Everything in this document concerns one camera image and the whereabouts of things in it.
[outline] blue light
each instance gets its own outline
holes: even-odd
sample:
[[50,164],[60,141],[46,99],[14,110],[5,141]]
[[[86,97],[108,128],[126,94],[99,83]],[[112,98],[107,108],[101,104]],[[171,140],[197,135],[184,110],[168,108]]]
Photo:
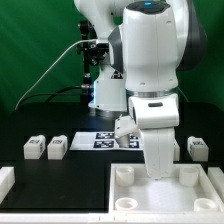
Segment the blue light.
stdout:
[[151,2],[145,2],[145,5],[150,6],[150,5],[152,5],[152,3]]

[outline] black tabletop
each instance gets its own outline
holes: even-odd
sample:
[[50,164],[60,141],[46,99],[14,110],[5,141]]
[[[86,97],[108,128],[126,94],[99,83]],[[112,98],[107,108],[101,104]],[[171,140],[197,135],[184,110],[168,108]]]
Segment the black tabletop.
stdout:
[[[175,129],[179,163],[193,163],[187,138],[202,137],[209,146],[207,167],[224,168],[224,113],[211,104],[180,105]],[[15,167],[16,183],[0,212],[108,212],[112,163],[144,163],[141,151],[67,151],[63,160],[24,160],[23,145],[31,136],[66,135],[69,146],[77,131],[113,131],[114,119],[92,116],[78,103],[32,103],[13,112],[0,127],[0,167]]]

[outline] green wall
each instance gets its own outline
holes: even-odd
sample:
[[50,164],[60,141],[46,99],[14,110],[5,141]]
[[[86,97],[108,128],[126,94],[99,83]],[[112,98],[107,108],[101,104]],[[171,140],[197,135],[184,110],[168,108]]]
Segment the green wall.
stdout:
[[[208,49],[194,71],[178,74],[180,87],[190,101],[224,110],[224,1],[195,0],[195,5]],[[80,19],[73,0],[0,0],[0,122],[61,53],[80,40]],[[73,50],[32,94],[81,81],[82,58]]]

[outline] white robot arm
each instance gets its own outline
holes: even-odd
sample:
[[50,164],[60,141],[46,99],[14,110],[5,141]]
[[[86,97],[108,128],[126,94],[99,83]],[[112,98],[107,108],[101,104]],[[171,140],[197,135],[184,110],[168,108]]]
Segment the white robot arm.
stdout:
[[[124,9],[123,24],[109,37],[112,65],[118,69],[123,67],[130,97],[129,116],[116,120],[115,136],[121,147],[127,147],[127,133],[138,132],[147,173],[153,179],[167,177],[172,171],[174,127],[179,124],[178,96],[174,93],[178,85],[176,69],[183,66],[183,59],[189,58],[187,45],[192,48],[195,46],[192,43],[198,42],[192,40],[190,28],[196,31],[194,35],[203,37],[194,8],[189,5],[193,2],[169,2],[173,8],[158,1],[128,5]],[[190,27],[190,15],[191,22],[195,19],[193,27]],[[116,60],[116,52],[123,55],[122,65],[119,64],[122,60]],[[189,65],[184,66],[192,67],[195,61],[187,60]]]
[[[109,39],[110,57],[102,63],[95,100],[104,109],[108,104],[124,111],[127,95],[129,116],[116,120],[115,135],[121,147],[128,146],[129,133],[141,136],[146,169],[154,179],[167,177],[172,170],[174,127],[179,124],[176,69],[197,64],[203,55],[200,42],[205,42],[193,1],[167,3],[75,0],[78,10],[95,27],[99,42],[108,43]],[[121,12],[123,24],[115,28],[113,15]],[[121,82],[112,82],[109,62],[123,73]],[[108,90],[115,96],[113,101],[105,94]]]

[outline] white tray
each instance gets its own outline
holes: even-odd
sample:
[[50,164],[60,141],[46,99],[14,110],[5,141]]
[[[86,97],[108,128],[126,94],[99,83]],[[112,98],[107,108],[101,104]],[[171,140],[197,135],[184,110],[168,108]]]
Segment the white tray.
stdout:
[[[135,181],[128,187],[116,183],[116,168],[131,166],[134,168]],[[179,183],[180,167],[197,167],[199,169],[198,185],[194,187],[183,186]],[[115,202],[120,198],[131,198],[137,201],[138,206],[125,212],[193,212],[194,201],[207,198],[215,201],[219,212],[224,211],[224,205],[201,165],[174,165],[169,178],[153,180],[148,177],[143,164],[112,164],[110,179],[109,212],[117,211]]]

